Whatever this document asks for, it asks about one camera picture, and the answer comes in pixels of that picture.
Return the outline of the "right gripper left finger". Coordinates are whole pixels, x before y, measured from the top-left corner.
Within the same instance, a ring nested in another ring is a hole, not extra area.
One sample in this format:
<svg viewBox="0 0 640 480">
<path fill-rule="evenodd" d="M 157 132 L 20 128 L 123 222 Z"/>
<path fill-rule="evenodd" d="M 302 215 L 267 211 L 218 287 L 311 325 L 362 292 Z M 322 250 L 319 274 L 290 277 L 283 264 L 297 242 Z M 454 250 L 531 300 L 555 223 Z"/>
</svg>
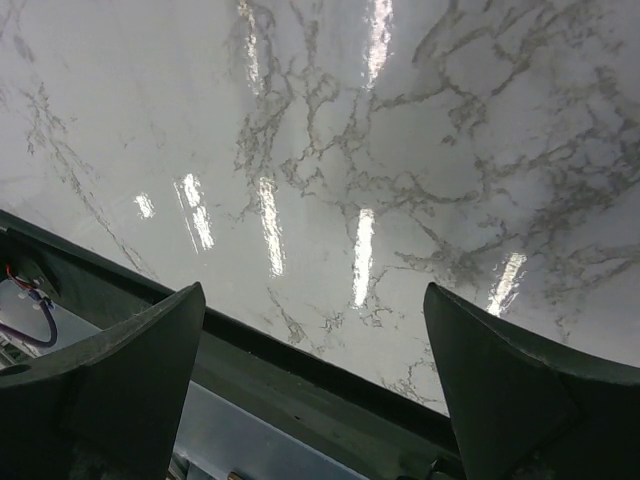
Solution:
<svg viewBox="0 0 640 480">
<path fill-rule="evenodd" d="M 199 283 L 1 372 L 4 479 L 163 479 L 205 313 Z"/>
</svg>

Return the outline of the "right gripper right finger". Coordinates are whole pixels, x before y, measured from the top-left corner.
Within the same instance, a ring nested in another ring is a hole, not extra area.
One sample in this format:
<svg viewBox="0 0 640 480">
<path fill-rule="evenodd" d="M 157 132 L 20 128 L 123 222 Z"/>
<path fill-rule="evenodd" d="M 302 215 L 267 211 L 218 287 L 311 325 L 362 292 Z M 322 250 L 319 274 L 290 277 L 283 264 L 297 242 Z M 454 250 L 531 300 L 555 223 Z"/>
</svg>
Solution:
<svg viewBox="0 0 640 480">
<path fill-rule="evenodd" d="M 468 478 L 638 478 L 638 368 L 511 324 L 436 283 L 423 309 Z"/>
</svg>

